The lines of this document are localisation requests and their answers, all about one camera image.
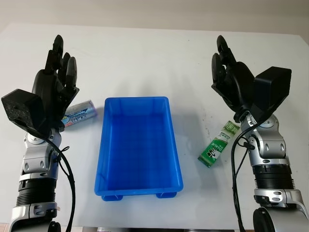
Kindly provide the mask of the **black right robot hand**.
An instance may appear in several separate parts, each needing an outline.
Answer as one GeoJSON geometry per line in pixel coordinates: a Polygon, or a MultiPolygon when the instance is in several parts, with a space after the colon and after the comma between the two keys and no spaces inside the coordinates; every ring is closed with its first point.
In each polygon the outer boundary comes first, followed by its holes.
{"type": "Polygon", "coordinates": [[[253,103],[254,76],[243,62],[236,61],[222,35],[217,38],[217,48],[211,60],[211,87],[235,112],[234,120],[239,123],[253,103]]]}

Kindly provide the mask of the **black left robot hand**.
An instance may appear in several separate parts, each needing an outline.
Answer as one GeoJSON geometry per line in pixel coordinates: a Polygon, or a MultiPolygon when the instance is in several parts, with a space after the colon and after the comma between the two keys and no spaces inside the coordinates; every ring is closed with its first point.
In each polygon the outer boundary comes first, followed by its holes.
{"type": "Polygon", "coordinates": [[[62,132],[62,118],[77,93],[77,63],[75,57],[63,53],[63,38],[57,35],[49,50],[46,65],[40,70],[32,88],[43,103],[48,126],[62,132]]]}

